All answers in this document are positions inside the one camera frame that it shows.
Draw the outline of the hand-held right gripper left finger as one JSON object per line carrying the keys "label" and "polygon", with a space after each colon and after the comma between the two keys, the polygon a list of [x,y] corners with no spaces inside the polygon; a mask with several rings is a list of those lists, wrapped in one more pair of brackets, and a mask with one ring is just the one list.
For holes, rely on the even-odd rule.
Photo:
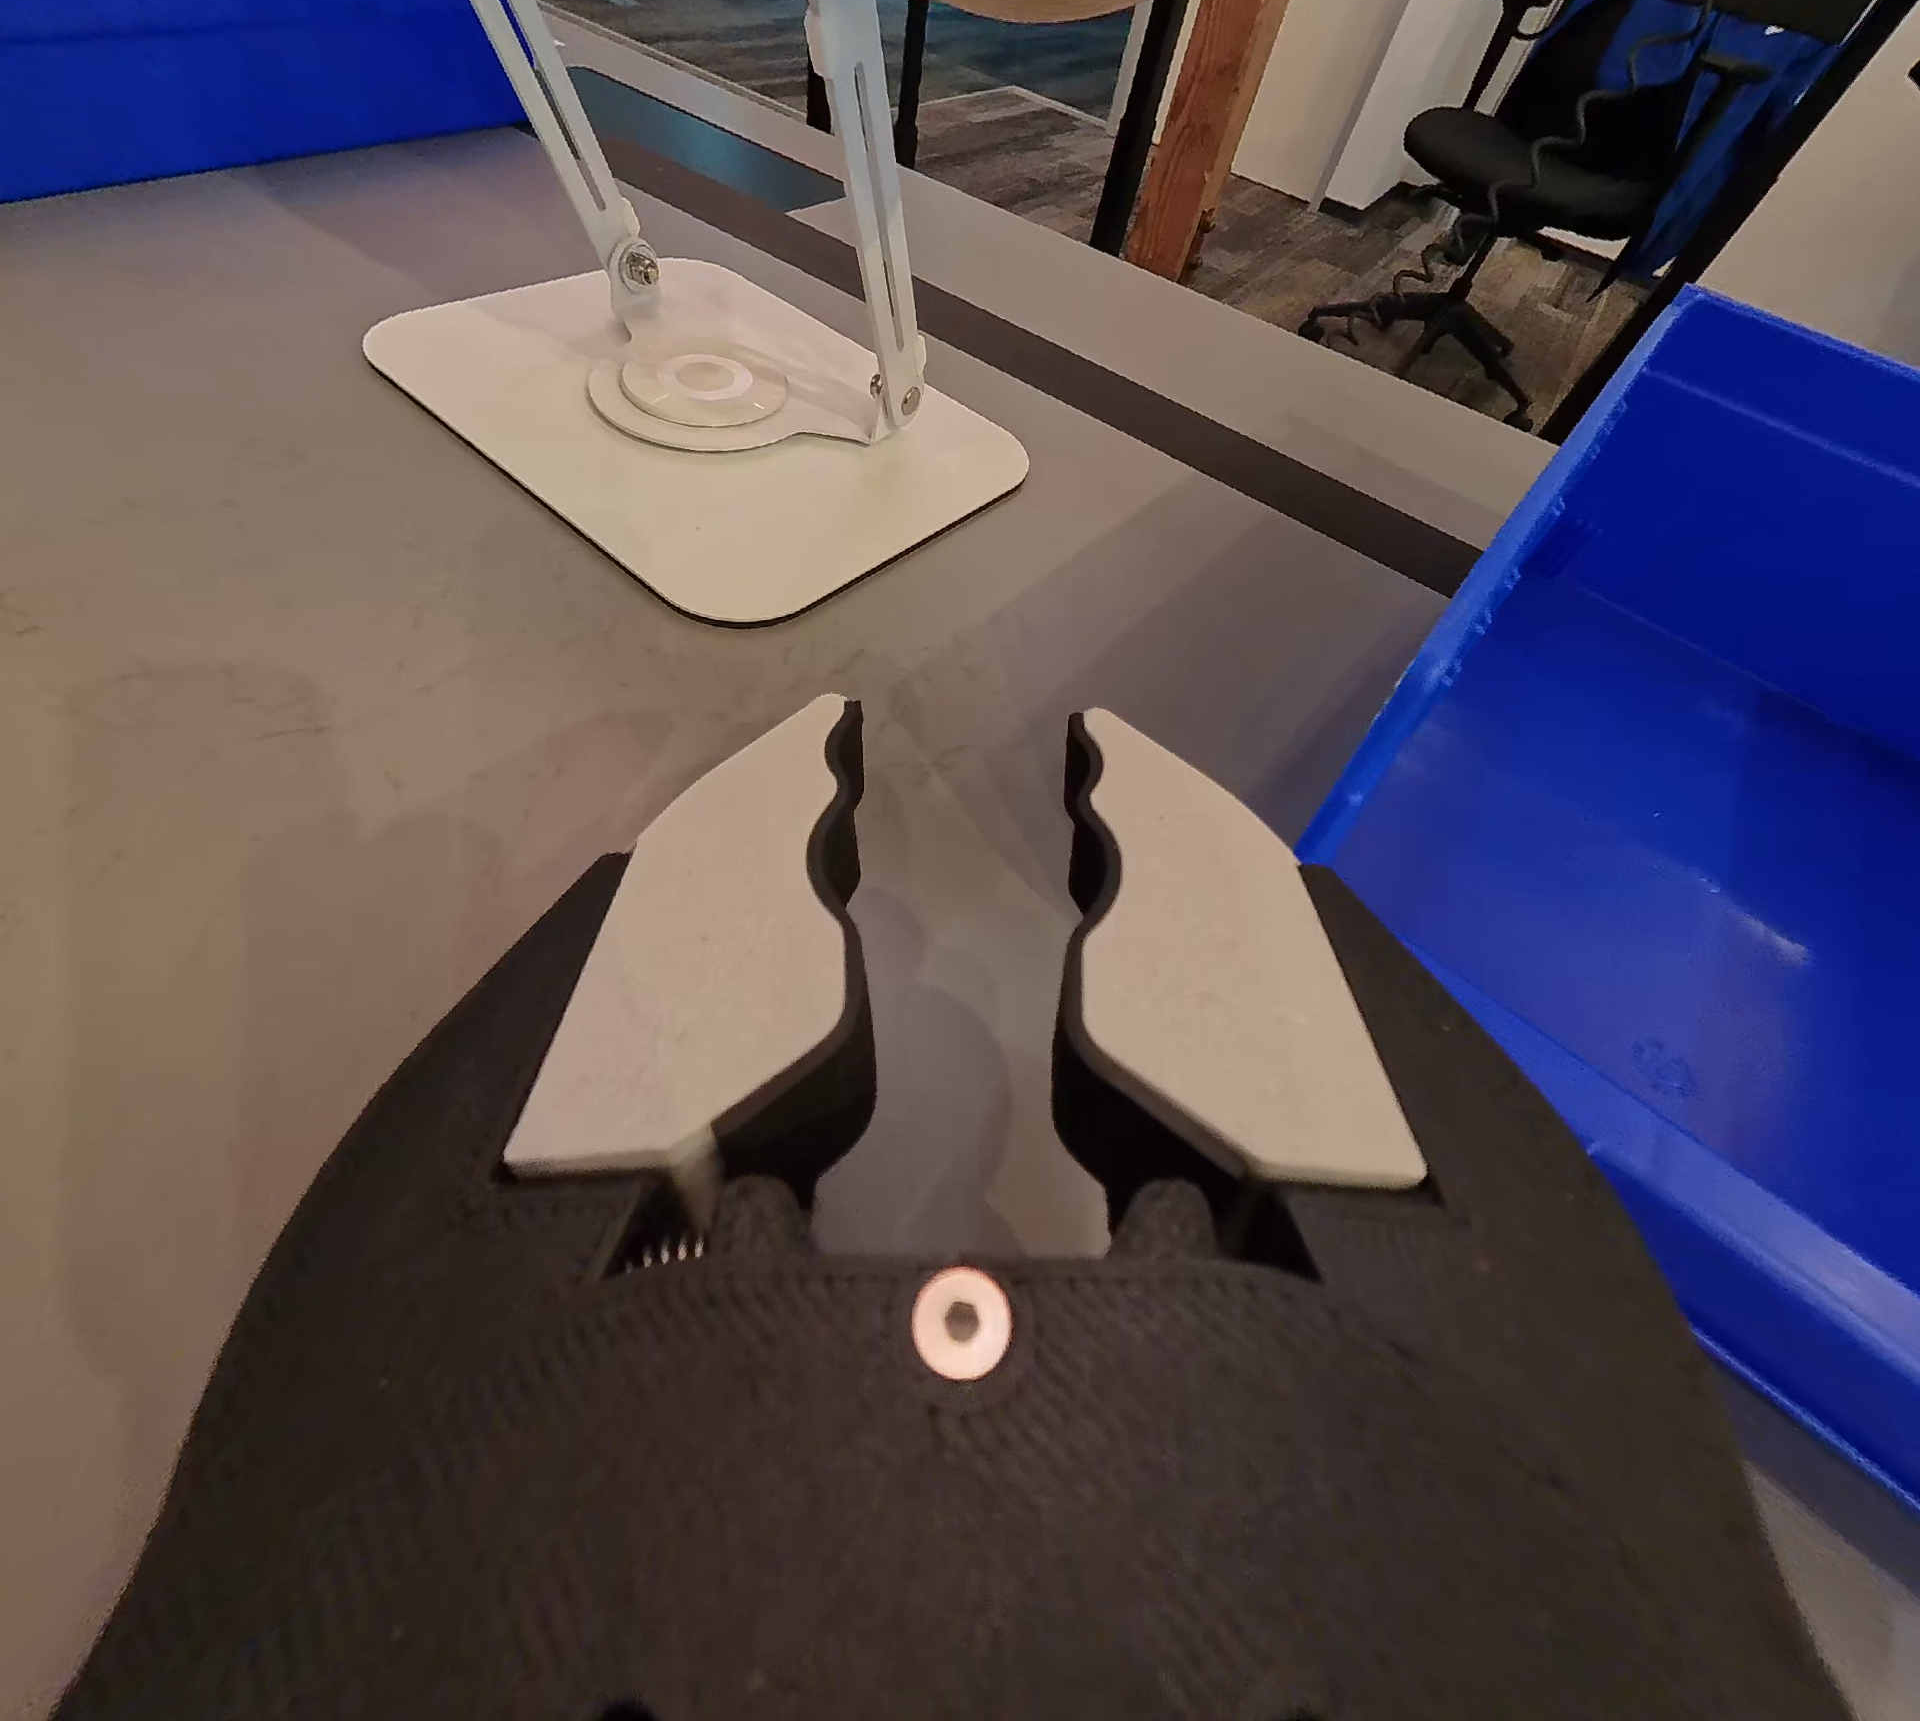
{"label": "hand-held right gripper left finger", "polygon": [[863,790],[863,707],[819,696],[638,834],[502,1150],[517,1180],[652,1175],[703,1222],[742,1178],[814,1206],[879,1101]]}

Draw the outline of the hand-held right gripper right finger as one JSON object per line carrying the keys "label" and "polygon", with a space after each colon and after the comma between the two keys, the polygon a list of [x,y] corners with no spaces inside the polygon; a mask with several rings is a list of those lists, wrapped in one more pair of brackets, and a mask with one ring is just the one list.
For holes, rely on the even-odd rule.
{"label": "hand-held right gripper right finger", "polygon": [[1217,1229],[1284,1189],[1400,1195],[1428,1158],[1290,844],[1111,708],[1068,720],[1052,1120],[1118,1229],[1182,1180]]}

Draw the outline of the blue plastic bin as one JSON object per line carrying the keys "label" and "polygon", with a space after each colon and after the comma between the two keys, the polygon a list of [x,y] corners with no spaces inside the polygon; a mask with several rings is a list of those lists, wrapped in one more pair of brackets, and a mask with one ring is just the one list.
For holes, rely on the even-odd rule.
{"label": "blue plastic bin", "polygon": [[522,124],[468,0],[5,0],[3,198]]}
{"label": "blue plastic bin", "polygon": [[1300,843],[1700,1345],[1916,1509],[1919,376],[1685,289]]}

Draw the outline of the grey desk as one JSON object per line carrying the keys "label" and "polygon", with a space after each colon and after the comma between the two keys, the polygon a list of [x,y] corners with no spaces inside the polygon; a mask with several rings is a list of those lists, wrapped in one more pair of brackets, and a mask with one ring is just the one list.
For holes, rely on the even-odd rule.
{"label": "grey desk", "polygon": [[904,177],[1006,504],[802,618],[663,606],[381,379],[588,251],[506,128],[5,211],[5,1716],[124,1589],[259,1270],[372,1091],[709,767],[864,702],[876,1117],[839,1252],[1093,1252],[1055,1137],[1074,710],[1295,839],[1445,604],[1286,463],[1486,547],[1496,421]]}

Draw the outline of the wooden book stand white base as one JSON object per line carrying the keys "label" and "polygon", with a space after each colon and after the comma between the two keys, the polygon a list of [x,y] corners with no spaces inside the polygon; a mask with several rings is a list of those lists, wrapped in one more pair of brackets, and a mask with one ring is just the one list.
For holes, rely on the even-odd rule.
{"label": "wooden book stand white base", "polygon": [[[468,0],[594,266],[374,325],[364,359],[664,604],[795,618],[1015,495],[1028,452],[927,381],[876,0],[802,0],[866,328],[663,256],[538,0]],[[1131,0],[946,0],[1074,19]]]}

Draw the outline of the black office chair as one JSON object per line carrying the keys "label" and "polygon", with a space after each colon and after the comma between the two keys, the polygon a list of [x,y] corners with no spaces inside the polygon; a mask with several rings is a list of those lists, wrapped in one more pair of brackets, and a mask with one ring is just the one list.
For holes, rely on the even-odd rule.
{"label": "black office chair", "polygon": [[1481,269],[1501,243],[1547,231],[1622,243],[1620,233],[1654,201],[1650,186],[1590,166],[1584,106],[1575,102],[1566,73],[1554,66],[1557,53],[1543,43],[1545,27],[1494,109],[1441,106],[1417,113],[1405,128],[1406,155],[1457,208],[1457,278],[1436,287],[1433,261],[1424,259],[1421,269],[1398,270],[1386,292],[1320,302],[1299,327],[1300,337],[1323,342],[1334,319],[1348,327],[1366,321],[1383,332],[1414,323],[1421,338],[1400,374],[1451,338],[1508,394],[1513,406],[1504,421],[1521,431],[1533,424],[1533,402],[1508,364],[1513,338],[1472,301]]}

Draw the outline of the blue cloth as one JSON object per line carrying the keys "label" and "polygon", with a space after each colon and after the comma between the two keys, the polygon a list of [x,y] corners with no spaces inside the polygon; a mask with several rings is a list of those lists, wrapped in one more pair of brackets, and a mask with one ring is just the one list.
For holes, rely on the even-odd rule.
{"label": "blue cloth", "polygon": [[1836,43],[1674,0],[1562,0],[1545,27],[1593,169],[1652,189],[1609,276],[1652,278],[1836,62]]}

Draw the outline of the wooden post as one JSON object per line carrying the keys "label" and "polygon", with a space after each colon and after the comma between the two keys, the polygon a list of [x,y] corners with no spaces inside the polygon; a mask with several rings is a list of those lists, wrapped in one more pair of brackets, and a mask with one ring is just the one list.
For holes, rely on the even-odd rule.
{"label": "wooden post", "polygon": [[1200,0],[1125,256],[1170,280],[1198,259],[1290,0]]}

